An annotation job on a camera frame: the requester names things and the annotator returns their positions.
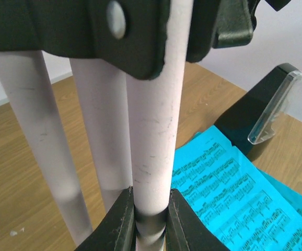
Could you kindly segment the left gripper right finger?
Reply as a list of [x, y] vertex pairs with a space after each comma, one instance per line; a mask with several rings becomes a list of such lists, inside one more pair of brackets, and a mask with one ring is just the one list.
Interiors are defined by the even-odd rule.
[[165, 241], [166, 250], [228, 250], [204, 226], [177, 189], [170, 191]]

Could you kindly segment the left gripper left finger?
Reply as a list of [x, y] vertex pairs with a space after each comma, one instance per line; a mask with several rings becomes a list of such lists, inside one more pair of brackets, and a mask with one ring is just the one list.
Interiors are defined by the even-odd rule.
[[120, 193], [98, 227], [76, 250], [136, 250], [132, 187], [126, 188]]

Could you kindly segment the cyan sheet music page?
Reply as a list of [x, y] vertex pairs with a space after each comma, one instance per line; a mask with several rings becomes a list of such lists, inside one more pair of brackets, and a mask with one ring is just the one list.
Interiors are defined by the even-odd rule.
[[210, 229], [257, 224], [270, 210], [302, 221], [302, 195], [258, 170], [215, 127], [176, 151], [176, 169], [187, 177], [182, 194]]
[[302, 250], [302, 195], [257, 169], [217, 127], [176, 150], [171, 186], [230, 250]]

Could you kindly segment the black metronome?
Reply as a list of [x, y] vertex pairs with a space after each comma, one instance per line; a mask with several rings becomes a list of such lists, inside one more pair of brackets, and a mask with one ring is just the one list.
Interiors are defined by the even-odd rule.
[[214, 125], [250, 160], [255, 161], [271, 142], [272, 138], [253, 145], [248, 135], [262, 115], [268, 102], [275, 94], [283, 78], [290, 72], [299, 70], [289, 63], [276, 66], [245, 95], [228, 108]]

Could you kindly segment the clear plastic metronome cover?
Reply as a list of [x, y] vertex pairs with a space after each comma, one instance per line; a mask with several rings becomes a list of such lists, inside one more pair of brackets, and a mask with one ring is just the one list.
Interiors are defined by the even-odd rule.
[[257, 145], [275, 136], [276, 130], [281, 127], [281, 121], [289, 106], [289, 97], [293, 87], [302, 79], [302, 72], [295, 70], [288, 73], [268, 102], [262, 115], [248, 135], [248, 141]]

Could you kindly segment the white music stand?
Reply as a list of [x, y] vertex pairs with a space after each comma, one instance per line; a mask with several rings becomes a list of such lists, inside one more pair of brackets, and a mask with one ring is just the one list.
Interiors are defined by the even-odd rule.
[[247, 45], [258, 1], [0, 1], [0, 82], [76, 245], [91, 221], [43, 53], [68, 58], [106, 210], [162, 250], [186, 62]]

